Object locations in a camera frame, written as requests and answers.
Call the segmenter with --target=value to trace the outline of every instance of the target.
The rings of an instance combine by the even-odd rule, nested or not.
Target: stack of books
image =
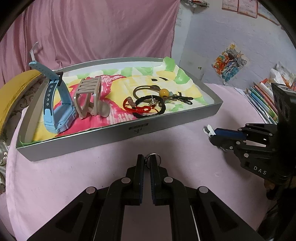
[[[274,104],[272,90],[268,84],[265,85],[267,81],[265,79],[260,84],[254,82],[254,86],[245,89],[245,94],[266,123],[277,124],[278,112]]]

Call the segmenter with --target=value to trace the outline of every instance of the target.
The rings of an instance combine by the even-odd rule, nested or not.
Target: yellow cloth
[[[12,78],[0,89],[0,133],[3,131],[6,117],[13,103],[18,100],[19,95],[26,89],[28,84],[40,74],[37,70],[28,70]]]

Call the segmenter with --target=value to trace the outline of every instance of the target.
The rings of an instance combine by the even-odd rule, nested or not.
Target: book
[[[270,97],[268,97],[269,95],[264,93],[258,86],[254,86],[255,90],[258,91],[259,93],[261,93],[261,95],[264,97],[264,99],[269,103],[269,105],[271,106],[271,108],[273,109],[273,111],[278,114],[278,111],[274,105],[273,100],[270,99]]]
[[[248,94],[273,118],[274,121],[277,121],[277,115],[274,111],[268,108],[254,93],[252,93],[249,89],[246,89]]]
[[[256,90],[254,90],[252,87],[250,87],[250,91],[253,92],[271,111],[273,111],[271,106],[266,102],[266,100]]]
[[[263,89],[274,100],[272,91],[268,89],[262,82],[260,83],[260,88]]]
[[[256,100],[254,98],[252,98],[249,94],[246,94],[246,96],[248,97],[248,99],[251,101],[251,103],[256,107],[256,109],[258,111],[260,111],[260,113],[262,114],[262,116],[264,117],[264,119],[270,123],[270,124],[274,124],[275,121],[271,118],[271,116],[264,110],[263,107],[261,107],[259,105],[258,102],[256,102]]]
[[[249,96],[249,94],[246,93],[246,97],[249,100],[249,102],[251,103],[251,105],[256,109],[256,111],[260,114],[260,116],[263,118],[263,120],[266,123],[272,124],[271,120],[268,118],[268,116],[266,115],[266,112],[263,111],[259,105],[251,98],[251,96]]]

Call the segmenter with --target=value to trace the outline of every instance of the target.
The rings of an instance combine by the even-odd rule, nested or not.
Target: key ring
[[[193,97],[187,97],[187,96],[182,96],[182,93],[181,92],[178,92],[179,95],[177,94],[173,94],[172,92],[168,91],[167,89],[160,89],[159,86],[157,85],[141,85],[141,86],[138,86],[136,87],[134,90],[133,90],[133,96],[138,100],[140,99],[138,96],[137,96],[137,91],[139,90],[151,90],[151,91],[155,91],[155,92],[158,92],[159,93],[159,96],[166,102],[168,101],[181,101],[185,104],[188,104],[188,105],[192,105],[193,103],[191,102],[191,100],[193,100]],[[146,102],[146,103],[149,103],[151,101],[154,101],[152,99],[146,99],[146,100],[143,100],[142,102]]]
[[[159,157],[159,167],[160,167],[160,165],[161,165],[161,157],[160,157],[160,155],[158,155],[157,153],[149,153],[149,154],[147,154],[145,157],[144,157],[144,165],[146,166],[146,168],[148,169],[148,170],[150,170],[150,168],[148,168],[148,165],[147,165],[147,161],[148,161],[148,158],[151,156],[151,155],[157,155],[158,157]]]

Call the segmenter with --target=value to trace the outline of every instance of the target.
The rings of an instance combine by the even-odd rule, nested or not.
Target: black bracelet
[[[138,104],[140,104],[141,102],[143,102],[144,100],[152,99],[152,98],[158,100],[161,103],[161,110],[158,113],[150,114],[150,115],[140,115],[139,113],[133,113],[133,116],[140,119],[140,118],[145,118],[145,117],[150,117],[150,116],[154,116],[154,115],[163,114],[165,112],[165,102],[160,96],[157,96],[157,95],[147,95],[147,96],[144,96],[144,97],[141,97],[141,98],[137,99],[136,102],[135,102],[136,106]]]

